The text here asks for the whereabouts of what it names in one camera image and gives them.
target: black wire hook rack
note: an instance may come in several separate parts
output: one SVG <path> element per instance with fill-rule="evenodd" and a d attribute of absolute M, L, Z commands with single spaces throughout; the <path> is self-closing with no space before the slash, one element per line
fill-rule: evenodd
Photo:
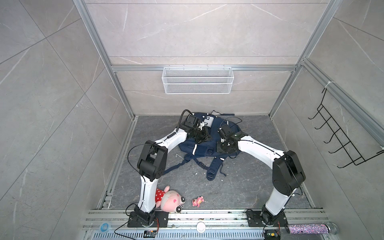
<path fill-rule="evenodd" d="M 378 155 L 384 153 L 384 149 L 383 149 L 383 150 L 377 152 L 376 155 L 374 155 L 373 157 L 370 157 L 370 158 L 368 158 L 368 159 L 365 159 L 365 158 L 361 155 L 361 153 L 360 153 L 359 150 L 356 148 L 356 146 L 353 144 L 353 142 L 349 139 L 349 137 L 347 136 L 347 134 L 345 134 L 344 130 L 340 127 L 340 125 L 336 122 L 336 120 L 333 118 L 333 116 L 328 112 L 328 110 L 327 110 L 327 109 L 325 108 L 325 106 L 323 105 L 323 100 L 324 100 L 324 97 L 325 97 L 326 92 L 327 92 L 327 89 L 324 88 L 323 91 L 321 92 L 321 93 L 324 93 L 324 94 L 323 94 L 323 98 L 321 99 L 321 103 L 320 103 L 320 105 L 317 107 L 317 113 L 316 113 L 316 115 L 313 116 L 312 118 L 308 118 L 308 119 L 312 120 L 312 119 L 314 119 L 318 114 L 320 114 L 320 116 L 324 119 L 325 122 L 324 122 L 323 125 L 321 125 L 321 127 L 319 127 L 319 128 L 315 127 L 315 129 L 321 129 L 325 124 L 327 124 L 328 127 L 331 129 L 331 131 L 332 131 L 332 133 L 333 133 L 332 136 L 331 136 L 331 138 L 329 139 L 328 142 L 326 142 L 326 141 L 323 141 L 323 142 L 326 143 L 326 144 L 327 144 L 327 143 L 330 143 L 331 140 L 332 140 L 332 138 L 333 138 L 334 136 L 335 136 L 335 137 L 337 138 L 337 140 L 339 141 L 341 147 L 340 147 L 339 149 L 337 149 L 336 151 L 333 151 L 333 152 L 328 151 L 329 153 L 331 153 L 331 154 L 332 154 L 332 153 L 336 153 L 337 151 L 339 151 L 339 150 L 341 150 L 341 149 L 344 149 L 344 151 L 347 153 L 347 155 L 348 155 L 349 159 L 351 160 L 351 162 L 348 163 L 348 164 L 346 164 L 345 166 L 342 166 L 342 167 L 337 166 L 337 167 L 338 167 L 338 168 L 344 168 L 344 167 L 346 167 L 346 166 L 348 166 L 348 165 L 350 165 L 350 164 L 352 164 L 352 163 L 353 163 L 355 166 L 357 166 L 357 165 L 360 165 L 360 164 L 362 164 L 362 163 L 364 163 L 364 162 L 366 162 L 366 161 L 368 161 L 368 160 L 370 160 L 370 159 L 372 159 L 372 158 L 374 158 L 374 157 L 377 157 Z M 324 110 L 329 114 L 329 116 L 330 116 L 329 118 L 326 119 L 326 118 L 323 116 L 323 114 L 320 112 L 322 109 L 324 109 Z M 336 129 L 335 131 L 333 130 L 333 128 L 331 128 L 330 124 L 328 123 L 329 120 L 333 120 L 333 121 L 336 123 L 336 125 L 337 125 L 337 129 Z M 343 143 L 340 141 L 339 137 L 336 135 L 336 133 L 339 132 L 339 131 L 341 131 L 341 132 L 345 135 L 345 137 L 347 138 L 347 143 L 343 144 Z M 352 157 L 351 157 L 351 155 L 349 154 L 349 152 L 345 149 L 345 147 L 346 147 L 348 144 L 351 145 L 351 146 L 353 146 L 354 149 L 356 150 L 356 152 L 358 153 L 358 157 L 357 157 L 355 160 L 352 159 Z M 358 162 L 358 163 L 356 163 L 356 161 L 359 160 L 359 159 L 362 159 L 363 161 L 362 161 L 362 162 Z"/>

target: backpack strap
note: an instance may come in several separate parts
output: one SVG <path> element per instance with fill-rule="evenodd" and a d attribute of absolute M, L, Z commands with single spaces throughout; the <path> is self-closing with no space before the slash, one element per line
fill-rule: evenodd
<path fill-rule="evenodd" d="M 163 175 L 169 173 L 172 170 L 175 170 L 175 169 L 183 166 L 187 162 L 191 161 L 191 159 L 193 159 L 199 167 L 207 170 L 207 176 L 206 177 L 209 181 L 212 181 L 215 179 L 216 174 L 217 174 L 220 166 L 221 167 L 223 166 L 223 162 L 226 159 L 226 157 L 214 157 L 212 162 L 211 162 L 211 165 L 209 167 L 207 167 L 204 163 L 197 160 L 196 156 L 188 153 L 184 156 L 184 160 L 181 163 L 176 164 L 175 166 L 169 167 L 167 170 L 164 171 Z"/>
<path fill-rule="evenodd" d="M 217 171 L 219 170 L 220 166 L 221 166 L 221 168 L 223 168 L 223 162 L 224 162 L 225 158 L 226 157 L 220 157 L 220 156 L 214 157 L 214 159 L 211 162 L 211 165 L 209 166 L 209 168 L 207 170 L 207 179 L 209 181 L 212 181 L 215 179 Z"/>
<path fill-rule="evenodd" d="M 191 161 L 191 159 L 193 159 L 193 160 L 196 162 L 196 164 L 199 165 L 199 167 L 201 167 L 201 168 L 203 168 L 203 169 L 205 169 L 205 170 L 208 170 L 208 169 L 209 169 L 209 167 L 207 167 L 204 163 L 202 163 L 202 162 L 200 162 L 199 160 L 197 160 L 196 156 L 194 156 L 194 155 L 188 153 L 188 154 L 186 154 L 186 155 L 184 156 L 184 160 L 183 160 L 181 163 L 176 164 L 175 166 L 169 167 L 167 170 L 164 171 L 163 175 L 169 173 L 169 172 L 172 171 L 172 170 L 175 170 L 175 169 L 177 169 L 177 168 L 183 166 L 183 165 L 186 164 L 187 162 Z"/>

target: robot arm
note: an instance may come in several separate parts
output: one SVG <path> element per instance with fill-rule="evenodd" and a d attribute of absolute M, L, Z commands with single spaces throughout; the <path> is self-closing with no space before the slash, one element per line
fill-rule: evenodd
<path fill-rule="evenodd" d="M 211 138 L 205 124 L 192 114 L 167 136 L 154 142 L 147 141 L 144 145 L 137 162 L 141 175 L 140 200 L 134 209 L 144 226 L 151 225 L 155 217 L 157 182 L 164 173 L 168 151 L 190 137 L 197 143 Z"/>
<path fill-rule="evenodd" d="M 284 207 L 295 190 L 305 180 L 305 175 L 297 155 L 283 152 L 262 144 L 246 133 L 233 133 L 228 125 L 218 129 L 221 141 L 217 143 L 217 151 L 233 153 L 243 151 L 264 162 L 272 169 L 273 191 L 263 206 L 262 220 L 265 224 L 273 225 L 282 214 Z M 189 115 L 174 131 L 155 142 L 147 141 L 137 163 L 141 175 L 140 201 L 135 207 L 143 225 L 150 225 L 155 215 L 155 194 L 158 179 L 166 167 L 168 151 L 187 138 L 194 137 L 196 142 L 210 139 L 204 123 Z"/>
<path fill-rule="evenodd" d="M 222 152 L 240 150 L 264 162 L 272 169 L 273 190 L 262 209 L 265 224 L 275 224 L 286 203 L 305 180 L 300 161 L 293 151 L 283 152 L 256 141 L 246 133 L 231 131 L 228 125 L 218 129 L 221 142 L 217 149 Z"/>

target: plastic buckle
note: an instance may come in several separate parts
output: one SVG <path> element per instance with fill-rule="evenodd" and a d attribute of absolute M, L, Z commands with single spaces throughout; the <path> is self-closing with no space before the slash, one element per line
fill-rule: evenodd
<path fill-rule="evenodd" d="M 212 170 L 209 170 L 207 173 L 207 178 L 213 179 L 215 177 L 215 172 Z"/>
<path fill-rule="evenodd" d="M 201 168 L 205 168 L 206 167 L 205 164 L 202 163 L 202 162 L 199 162 L 197 165 L 199 165 L 199 167 L 201 167 Z"/>
<path fill-rule="evenodd" d="M 212 154 L 213 154 L 213 152 L 214 152 L 213 148 L 208 148 L 208 151 L 207 151 L 207 153 L 208 153 L 209 155 L 212 155 Z"/>

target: reflective strip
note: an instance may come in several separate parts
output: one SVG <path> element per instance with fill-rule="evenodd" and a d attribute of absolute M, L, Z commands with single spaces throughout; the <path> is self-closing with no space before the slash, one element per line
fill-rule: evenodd
<path fill-rule="evenodd" d="M 196 148 L 197 148 L 197 144 L 195 144 L 195 148 L 193 149 L 193 152 L 192 152 L 193 155 L 195 155 Z"/>

